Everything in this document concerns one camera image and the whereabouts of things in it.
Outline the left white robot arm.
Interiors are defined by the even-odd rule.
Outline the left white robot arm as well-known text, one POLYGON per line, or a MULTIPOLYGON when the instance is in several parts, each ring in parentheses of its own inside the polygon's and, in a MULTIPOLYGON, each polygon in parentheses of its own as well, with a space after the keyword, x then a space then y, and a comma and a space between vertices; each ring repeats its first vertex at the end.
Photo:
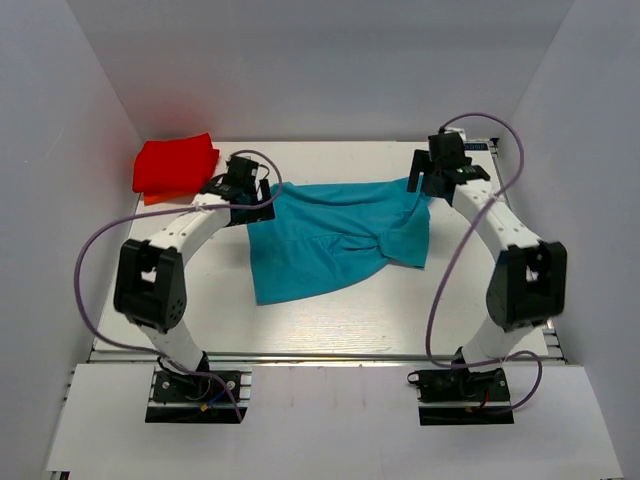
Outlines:
POLYGON ((226 170, 196 194, 190 209, 144 240, 127 240, 120 249, 114 308, 149 339, 161 368, 177 377, 188 398, 199 399, 211 387, 206 353, 184 320, 187 307, 185 267, 219 230, 273 220, 269 181, 259 180, 263 164, 254 150, 231 154, 226 170))

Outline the teal t-shirt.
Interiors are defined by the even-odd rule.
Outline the teal t-shirt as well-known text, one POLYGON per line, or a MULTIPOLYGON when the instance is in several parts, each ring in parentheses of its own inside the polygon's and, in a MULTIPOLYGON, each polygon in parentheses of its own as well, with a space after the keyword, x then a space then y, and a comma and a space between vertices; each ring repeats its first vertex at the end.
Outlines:
POLYGON ((407 181, 273 186, 272 220, 247 227, 257 304, 331 293, 390 263, 422 269, 430 197, 407 181))

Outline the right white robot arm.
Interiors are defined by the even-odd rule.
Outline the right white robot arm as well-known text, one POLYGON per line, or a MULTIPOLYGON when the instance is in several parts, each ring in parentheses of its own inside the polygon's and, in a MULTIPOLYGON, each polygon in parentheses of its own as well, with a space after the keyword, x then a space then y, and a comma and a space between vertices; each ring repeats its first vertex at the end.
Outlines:
POLYGON ((429 136, 427 149, 415 151, 407 189, 444 200, 468 221, 464 236, 478 235, 495 262, 485 296, 487 317, 452 364, 453 390, 472 399, 486 389, 486 372, 563 312, 567 250, 524 225, 493 189, 486 170, 466 154, 455 131, 440 129, 429 136))

